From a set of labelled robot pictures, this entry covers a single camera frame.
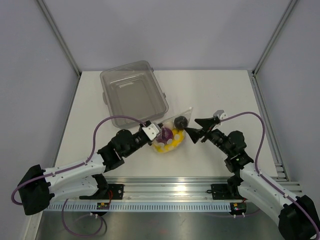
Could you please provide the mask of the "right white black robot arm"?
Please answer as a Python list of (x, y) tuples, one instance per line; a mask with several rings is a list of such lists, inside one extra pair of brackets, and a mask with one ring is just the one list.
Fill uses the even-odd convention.
[(227, 158), (225, 165), (233, 174), (227, 180), (227, 193), (254, 203), (277, 225), (285, 240), (318, 240), (320, 219), (314, 202), (307, 195), (297, 196), (277, 183), (258, 167), (258, 160), (245, 151), (247, 145), (242, 132), (225, 135), (216, 128), (222, 120), (218, 116), (196, 119), (200, 129), (185, 128), (193, 143), (210, 141)]

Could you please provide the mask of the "dark round toy fruit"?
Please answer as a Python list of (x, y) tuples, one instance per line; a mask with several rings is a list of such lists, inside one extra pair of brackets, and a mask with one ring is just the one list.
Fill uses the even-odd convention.
[(180, 115), (174, 119), (173, 124), (177, 130), (183, 131), (188, 127), (189, 121), (184, 115)]

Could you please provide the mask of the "white toy food piece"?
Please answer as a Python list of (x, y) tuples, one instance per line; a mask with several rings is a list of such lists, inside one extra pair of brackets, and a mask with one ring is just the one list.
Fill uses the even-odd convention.
[(175, 125), (174, 125), (174, 122), (172, 120), (170, 120), (170, 121), (164, 122), (163, 127), (172, 130), (175, 128)]

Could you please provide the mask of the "clear zip top bag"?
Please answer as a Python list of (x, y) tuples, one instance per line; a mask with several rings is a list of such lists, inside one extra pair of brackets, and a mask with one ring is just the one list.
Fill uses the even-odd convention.
[(155, 152), (164, 154), (179, 147), (185, 139), (185, 129), (189, 126), (193, 108), (162, 120), (158, 123), (160, 133), (152, 142)]

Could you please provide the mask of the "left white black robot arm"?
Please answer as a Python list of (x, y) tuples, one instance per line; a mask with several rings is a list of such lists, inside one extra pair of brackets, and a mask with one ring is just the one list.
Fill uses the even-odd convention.
[(86, 160), (52, 168), (41, 168), (39, 164), (30, 167), (17, 186), (25, 215), (37, 214), (63, 199), (103, 199), (109, 189), (103, 174), (123, 165), (125, 158), (144, 145), (151, 145), (159, 133), (153, 124), (140, 127), (136, 133), (123, 129)]

